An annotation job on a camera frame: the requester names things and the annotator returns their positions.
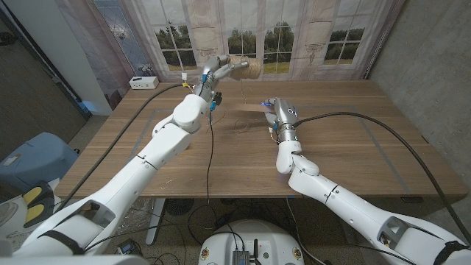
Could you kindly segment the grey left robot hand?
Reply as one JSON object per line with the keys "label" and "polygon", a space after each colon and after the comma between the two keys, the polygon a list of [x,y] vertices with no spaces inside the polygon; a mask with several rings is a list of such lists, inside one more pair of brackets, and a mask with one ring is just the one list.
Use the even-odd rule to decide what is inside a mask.
{"label": "grey left robot hand", "polygon": [[240,56],[219,55],[211,57],[203,67],[201,79],[194,88],[194,94],[209,102],[219,80],[248,66],[248,59]]}

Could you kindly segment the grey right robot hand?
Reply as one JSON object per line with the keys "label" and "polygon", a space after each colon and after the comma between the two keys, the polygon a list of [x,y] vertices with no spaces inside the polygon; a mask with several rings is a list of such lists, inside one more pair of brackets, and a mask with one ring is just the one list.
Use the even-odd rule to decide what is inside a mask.
{"label": "grey right robot hand", "polygon": [[281,98],[270,98],[261,105],[266,107],[264,111],[266,120],[273,127],[281,127],[284,124],[295,124],[298,122],[297,111],[292,103]]}

